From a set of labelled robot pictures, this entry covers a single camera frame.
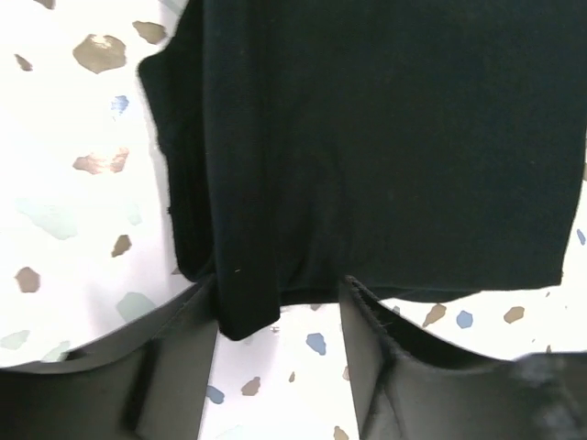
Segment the black t shirt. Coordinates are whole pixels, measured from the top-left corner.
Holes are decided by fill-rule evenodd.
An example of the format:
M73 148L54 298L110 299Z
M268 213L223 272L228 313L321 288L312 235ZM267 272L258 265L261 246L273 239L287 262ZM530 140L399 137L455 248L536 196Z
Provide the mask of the black t shirt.
M178 267L222 333L350 275L437 301L560 283L583 1L191 1L138 67Z

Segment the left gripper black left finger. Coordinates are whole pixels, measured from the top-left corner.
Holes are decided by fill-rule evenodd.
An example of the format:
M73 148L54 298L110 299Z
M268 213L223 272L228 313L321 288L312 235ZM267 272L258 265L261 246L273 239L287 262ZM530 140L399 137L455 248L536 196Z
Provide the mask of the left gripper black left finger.
M1 436L195 439L217 323L214 277L59 362L1 371Z

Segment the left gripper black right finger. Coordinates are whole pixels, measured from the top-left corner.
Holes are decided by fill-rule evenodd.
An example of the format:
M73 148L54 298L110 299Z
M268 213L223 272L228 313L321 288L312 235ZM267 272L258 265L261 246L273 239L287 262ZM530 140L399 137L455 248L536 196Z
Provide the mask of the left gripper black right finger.
M338 292L360 438L585 438L585 353L486 357L382 306L351 277Z

